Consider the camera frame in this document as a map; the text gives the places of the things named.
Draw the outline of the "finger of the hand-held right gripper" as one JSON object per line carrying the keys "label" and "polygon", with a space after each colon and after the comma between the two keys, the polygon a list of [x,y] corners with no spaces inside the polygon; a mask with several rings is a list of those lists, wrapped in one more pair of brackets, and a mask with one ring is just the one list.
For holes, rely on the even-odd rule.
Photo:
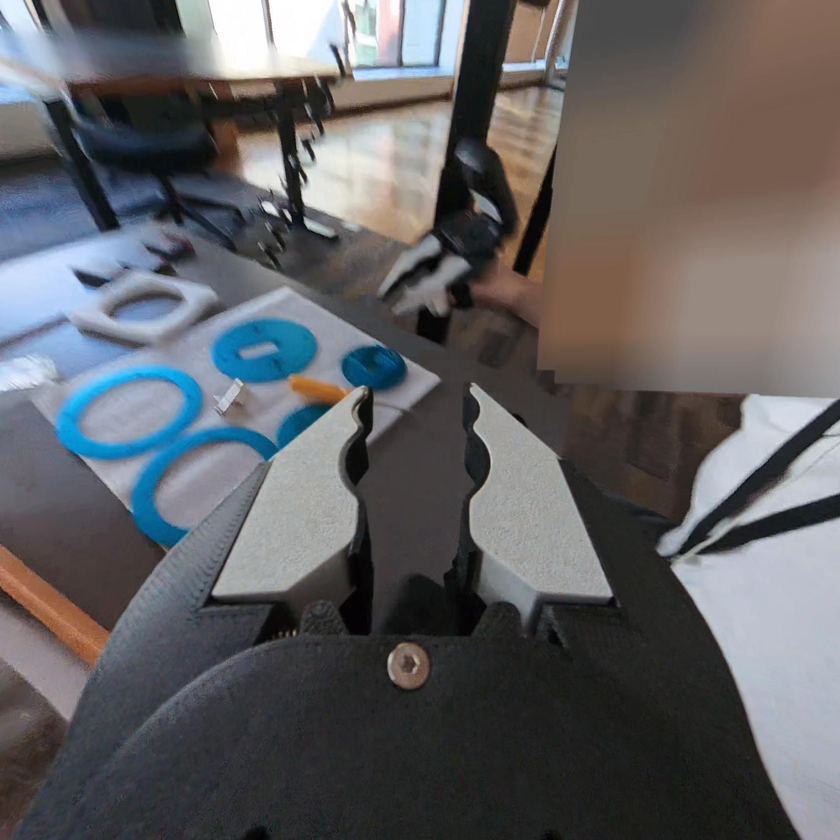
{"label": "finger of the hand-held right gripper", "polygon": [[407,317],[426,310],[435,317],[444,317],[453,309],[473,308],[475,302],[469,288],[472,270],[467,259],[446,256],[420,280],[409,280],[409,273],[403,273],[392,285],[392,313]]}
{"label": "finger of the hand-held right gripper", "polygon": [[435,235],[426,235],[415,245],[405,249],[388,270],[380,285],[380,292],[390,292],[404,282],[422,264],[440,257],[443,246]]}

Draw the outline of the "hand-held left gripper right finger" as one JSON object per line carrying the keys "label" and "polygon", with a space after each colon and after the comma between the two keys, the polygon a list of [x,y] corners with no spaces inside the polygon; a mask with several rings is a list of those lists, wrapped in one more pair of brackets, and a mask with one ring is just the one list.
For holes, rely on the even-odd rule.
{"label": "hand-held left gripper right finger", "polygon": [[476,383],[465,385],[465,470],[456,588],[475,610],[505,602],[536,630],[548,605],[615,596],[560,457]]}

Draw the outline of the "blue disc with brass standoffs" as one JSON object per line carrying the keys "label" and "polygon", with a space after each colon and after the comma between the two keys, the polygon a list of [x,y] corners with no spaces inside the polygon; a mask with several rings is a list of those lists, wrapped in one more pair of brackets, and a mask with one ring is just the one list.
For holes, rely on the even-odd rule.
{"label": "blue disc with brass standoffs", "polygon": [[399,353],[381,344],[367,344],[344,355],[341,372],[353,387],[365,386],[374,392],[386,392],[405,381],[407,365]]}

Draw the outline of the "person's right forearm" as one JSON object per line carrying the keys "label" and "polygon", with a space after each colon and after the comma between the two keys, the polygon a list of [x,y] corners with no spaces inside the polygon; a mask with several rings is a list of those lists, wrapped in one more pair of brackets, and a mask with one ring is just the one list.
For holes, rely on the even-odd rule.
{"label": "person's right forearm", "polygon": [[504,311],[537,329],[540,322],[543,285],[498,265],[469,283],[478,307]]}

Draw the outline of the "black desk leg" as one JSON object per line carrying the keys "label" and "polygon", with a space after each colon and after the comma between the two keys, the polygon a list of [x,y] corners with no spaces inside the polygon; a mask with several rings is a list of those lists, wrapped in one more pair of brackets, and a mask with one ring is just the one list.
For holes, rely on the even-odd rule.
{"label": "black desk leg", "polygon": [[530,272],[549,222],[553,200],[553,175],[556,154],[557,147],[555,146],[542,179],[539,193],[533,203],[528,222],[524,228],[516,258],[513,262],[513,270],[525,277]]}
{"label": "black desk leg", "polygon": [[472,1],[468,6],[437,190],[436,224],[467,206],[469,189],[456,160],[456,148],[463,139],[487,141],[516,2]]}

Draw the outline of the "grey desk with wooden edge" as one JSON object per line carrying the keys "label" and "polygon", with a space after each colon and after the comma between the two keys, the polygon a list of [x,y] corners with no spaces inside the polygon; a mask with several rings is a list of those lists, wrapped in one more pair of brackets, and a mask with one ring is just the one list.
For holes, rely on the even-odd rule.
{"label": "grey desk with wooden edge", "polygon": [[294,224],[303,224],[294,108],[314,94],[332,110],[330,88],[353,77],[337,48],[332,62],[286,56],[275,47],[247,48],[243,56],[215,38],[126,35],[109,31],[2,33],[2,80],[12,81],[43,103],[55,131],[59,155],[67,162],[81,201],[100,231],[119,228],[119,220],[97,174],[74,135],[75,99],[160,96],[166,93],[213,95],[201,101],[205,119],[225,121],[243,112],[232,89],[271,85],[275,94],[257,98],[261,111],[276,116]]}

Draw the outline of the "blue disc with many holes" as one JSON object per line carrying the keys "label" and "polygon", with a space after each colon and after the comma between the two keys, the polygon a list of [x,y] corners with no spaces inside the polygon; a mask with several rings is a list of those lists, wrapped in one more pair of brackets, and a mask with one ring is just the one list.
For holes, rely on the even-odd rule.
{"label": "blue disc with many holes", "polygon": [[288,415],[279,423],[276,430],[276,447],[278,450],[288,446],[291,441],[305,432],[323,415],[333,408],[327,403],[313,403],[302,406]]}

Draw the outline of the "white foam sheet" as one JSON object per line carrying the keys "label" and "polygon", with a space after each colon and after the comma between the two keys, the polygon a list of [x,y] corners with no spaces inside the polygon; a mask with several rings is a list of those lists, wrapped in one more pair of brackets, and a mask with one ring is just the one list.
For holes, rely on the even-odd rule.
{"label": "white foam sheet", "polygon": [[174,341],[35,399],[152,540],[173,545],[262,459],[331,407],[292,386],[374,394],[370,440],[438,377],[290,288],[199,322]]}

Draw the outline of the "large blue disc with cutout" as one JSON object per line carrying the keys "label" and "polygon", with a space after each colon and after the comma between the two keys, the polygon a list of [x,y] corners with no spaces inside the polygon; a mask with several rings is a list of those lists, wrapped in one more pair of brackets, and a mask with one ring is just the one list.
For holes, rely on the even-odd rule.
{"label": "large blue disc with cutout", "polygon": [[211,355],[217,369],[245,383],[286,380],[314,361],[318,342],[303,325],[281,318],[240,323],[220,335]]}

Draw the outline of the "white foam block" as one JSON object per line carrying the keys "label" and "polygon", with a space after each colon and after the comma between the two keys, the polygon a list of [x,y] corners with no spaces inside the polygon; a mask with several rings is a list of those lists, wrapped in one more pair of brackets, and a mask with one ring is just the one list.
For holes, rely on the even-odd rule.
{"label": "white foam block", "polygon": [[[123,306],[153,297],[173,299],[175,307],[150,320],[127,320],[115,316],[115,312]],[[101,287],[87,305],[69,311],[66,318],[78,330],[104,339],[155,345],[189,330],[217,303],[216,292],[202,283],[131,269]]]}

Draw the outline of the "large window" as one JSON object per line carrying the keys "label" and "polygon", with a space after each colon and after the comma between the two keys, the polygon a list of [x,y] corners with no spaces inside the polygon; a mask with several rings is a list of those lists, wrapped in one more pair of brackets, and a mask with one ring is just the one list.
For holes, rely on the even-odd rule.
{"label": "large window", "polygon": [[209,1],[213,32],[226,46],[265,45],[353,68],[432,67],[445,28],[445,1]]}

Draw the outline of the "person's white shirt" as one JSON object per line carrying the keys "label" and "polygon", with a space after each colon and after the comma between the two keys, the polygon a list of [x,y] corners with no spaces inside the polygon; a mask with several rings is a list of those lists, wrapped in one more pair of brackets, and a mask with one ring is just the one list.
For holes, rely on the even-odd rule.
{"label": "person's white shirt", "polygon": [[837,399],[747,396],[658,543],[802,838],[839,838],[838,435]]}

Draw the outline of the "black office chair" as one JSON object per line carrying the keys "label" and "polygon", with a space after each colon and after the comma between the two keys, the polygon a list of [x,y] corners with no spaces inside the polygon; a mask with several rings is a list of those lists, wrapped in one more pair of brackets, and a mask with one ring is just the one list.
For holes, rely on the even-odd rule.
{"label": "black office chair", "polygon": [[155,209],[155,219],[171,219],[181,227],[189,219],[221,246],[237,252],[232,235],[217,227],[198,209],[225,211],[243,226],[245,216],[238,205],[184,194],[173,183],[178,175],[208,173],[219,156],[214,137],[204,122],[162,132],[144,132],[124,125],[79,119],[73,133],[90,162],[116,171],[148,175],[160,184],[161,197],[153,203],[140,205],[140,208]]}

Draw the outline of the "crumpled clear plastic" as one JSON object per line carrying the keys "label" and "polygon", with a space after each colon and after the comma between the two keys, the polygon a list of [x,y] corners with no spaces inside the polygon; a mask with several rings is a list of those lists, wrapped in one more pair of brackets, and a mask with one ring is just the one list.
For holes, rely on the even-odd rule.
{"label": "crumpled clear plastic", "polygon": [[56,363],[44,355],[19,356],[1,362],[1,393],[29,392],[60,379]]}

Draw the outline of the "yellow handled screwdriver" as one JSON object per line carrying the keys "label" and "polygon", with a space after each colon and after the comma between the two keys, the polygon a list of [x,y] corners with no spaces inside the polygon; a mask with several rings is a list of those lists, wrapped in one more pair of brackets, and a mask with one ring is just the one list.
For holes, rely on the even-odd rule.
{"label": "yellow handled screwdriver", "polygon": [[340,403],[342,399],[352,393],[351,389],[299,374],[289,375],[288,384],[292,392],[310,403],[334,405]]}

